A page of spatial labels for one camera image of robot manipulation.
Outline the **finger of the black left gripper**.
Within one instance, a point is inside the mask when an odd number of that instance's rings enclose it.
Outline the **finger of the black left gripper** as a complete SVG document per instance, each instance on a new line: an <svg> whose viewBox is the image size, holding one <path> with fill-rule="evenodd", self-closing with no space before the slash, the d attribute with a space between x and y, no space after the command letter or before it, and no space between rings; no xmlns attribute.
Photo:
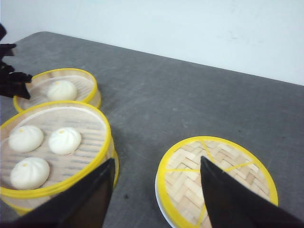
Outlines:
<svg viewBox="0 0 304 228"><path fill-rule="evenodd" d="M26 83L31 83L32 75L16 72L13 66L2 61L5 56L14 56L13 49L16 46L16 44L9 43L0 45L0 95L30 99Z"/></svg>

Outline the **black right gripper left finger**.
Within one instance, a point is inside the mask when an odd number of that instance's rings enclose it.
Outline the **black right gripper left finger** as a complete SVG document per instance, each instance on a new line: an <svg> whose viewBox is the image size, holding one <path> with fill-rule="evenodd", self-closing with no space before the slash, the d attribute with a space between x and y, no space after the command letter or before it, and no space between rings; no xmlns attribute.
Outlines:
<svg viewBox="0 0 304 228"><path fill-rule="evenodd" d="M108 159L66 191L6 228L100 228L114 190L115 162Z"/></svg>

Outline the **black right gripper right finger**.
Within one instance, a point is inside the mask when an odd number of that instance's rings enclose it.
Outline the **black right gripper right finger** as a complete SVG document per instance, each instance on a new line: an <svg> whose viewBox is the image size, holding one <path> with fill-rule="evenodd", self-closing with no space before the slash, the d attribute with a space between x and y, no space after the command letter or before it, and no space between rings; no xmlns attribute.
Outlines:
<svg viewBox="0 0 304 228"><path fill-rule="evenodd" d="M214 228L302 228L304 222L232 178L201 157L201 184Z"/></svg>

